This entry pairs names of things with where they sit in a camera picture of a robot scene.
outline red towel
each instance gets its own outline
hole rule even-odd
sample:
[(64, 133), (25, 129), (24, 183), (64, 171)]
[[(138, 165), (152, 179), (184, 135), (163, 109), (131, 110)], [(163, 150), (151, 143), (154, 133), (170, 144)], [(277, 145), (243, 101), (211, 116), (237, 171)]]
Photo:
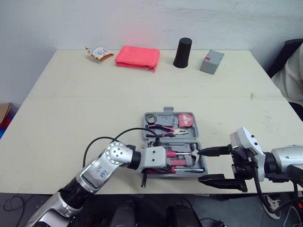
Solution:
[(148, 68), (155, 71), (159, 56), (160, 51), (158, 49), (124, 46), (115, 61), (117, 66)]

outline tabletop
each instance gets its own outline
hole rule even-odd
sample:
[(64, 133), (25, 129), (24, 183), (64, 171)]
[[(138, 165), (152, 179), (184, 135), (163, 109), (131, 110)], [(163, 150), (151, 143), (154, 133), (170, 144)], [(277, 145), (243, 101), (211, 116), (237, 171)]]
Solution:
[[(161, 51), (155, 72), (117, 67), (85, 51), (57, 50), (0, 139), (0, 192), (52, 194), (81, 169), (86, 146), (99, 136), (114, 137), (142, 125), (145, 112), (193, 112), (204, 148), (225, 146), (241, 126), (257, 137), (263, 151), (303, 144), (303, 124), (249, 51), (220, 51), (214, 75), (201, 72), (208, 51), (191, 51), (189, 65), (172, 65), (176, 51)], [(121, 137), (141, 148), (143, 133)], [(108, 141), (90, 149), (92, 160)], [(206, 157), (209, 174), (233, 178), (230, 156)], [(119, 168), (100, 194), (241, 193), (216, 189), (195, 178), (148, 178)], [(248, 192), (256, 192), (247, 181)], [(292, 191), (291, 183), (261, 183), (263, 192)]]

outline pink screwdriver handle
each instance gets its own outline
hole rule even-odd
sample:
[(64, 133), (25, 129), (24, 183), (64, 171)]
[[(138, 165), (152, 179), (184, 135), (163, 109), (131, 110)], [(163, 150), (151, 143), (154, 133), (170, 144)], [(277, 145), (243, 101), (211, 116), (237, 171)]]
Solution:
[(177, 156), (175, 151), (171, 151), (171, 150), (166, 151), (166, 157), (175, 157), (175, 156)]
[(186, 166), (185, 160), (172, 160), (171, 161), (172, 166)]

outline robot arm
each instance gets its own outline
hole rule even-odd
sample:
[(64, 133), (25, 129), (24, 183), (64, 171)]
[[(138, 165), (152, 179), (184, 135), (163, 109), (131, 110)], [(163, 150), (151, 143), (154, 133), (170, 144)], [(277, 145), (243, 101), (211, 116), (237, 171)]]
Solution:
[[(238, 189), (247, 192), (245, 180), (254, 178), (256, 189), (268, 211), (271, 210), (265, 200), (259, 182), (264, 178), (275, 183), (292, 181), (294, 190), (297, 184), (303, 187), (303, 146), (292, 145), (285, 148), (273, 149), (271, 153), (264, 153), (254, 135), (244, 127), (230, 135), (231, 144), (226, 147), (213, 147), (200, 150), (198, 154), (204, 156), (232, 155), (232, 170), (234, 179), (225, 179), (223, 174), (204, 175), (199, 182), (223, 189)], [(281, 205), (278, 210), (298, 200), (297, 195), (293, 201)]]
[(146, 148), (143, 153), (120, 142), (110, 143), (101, 156), (88, 163), (64, 188), (57, 191), (31, 217), (26, 227), (67, 227), (83, 204), (110, 179), (119, 166), (141, 172), (145, 168), (164, 168), (163, 147)]

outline tool case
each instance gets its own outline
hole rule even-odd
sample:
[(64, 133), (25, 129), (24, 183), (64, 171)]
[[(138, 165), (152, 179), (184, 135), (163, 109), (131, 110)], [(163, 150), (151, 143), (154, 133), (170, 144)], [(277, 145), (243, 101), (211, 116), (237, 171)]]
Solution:
[[(205, 163), (205, 158), (202, 155), (198, 155), (198, 150), (202, 149), (201, 143), (197, 141), (198, 138), (198, 125), (195, 120), (193, 113), (189, 112), (174, 112), (173, 107), (164, 107), (164, 112), (148, 112), (143, 116), (143, 127), (148, 128), (149, 125), (164, 125), (164, 126), (173, 126), (175, 129), (180, 128), (178, 122), (179, 114), (189, 114), (193, 117), (194, 121), (190, 127), (181, 127), (188, 131), (187, 134), (176, 134), (171, 137), (162, 137), (160, 138), (161, 146), (168, 151), (175, 151), (176, 153), (191, 153), (191, 155), (177, 155), (176, 157), (167, 157), (167, 164), (172, 162), (178, 163), (187, 161), (186, 166), (175, 166), (176, 169), (187, 169), (187, 171), (178, 170), (175, 173), (148, 173), (149, 177), (200, 177), (207, 174), (207, 167)], [(150, 115), (156, 116), (156, 121), (154, 123), (148, 123), (147, 117)], [(166, 133), (162, 129), (149, 128), (154, 131), (156, 134)], [(143, 131), (143, 136), (147, 140), (144, 142), (144, 148), (152, 147), (155, 142), (155, 137), (151, 137), (151, 134), (147, 131)], [(199, 172), (189, 172), (191, 169), (199, 169)]]

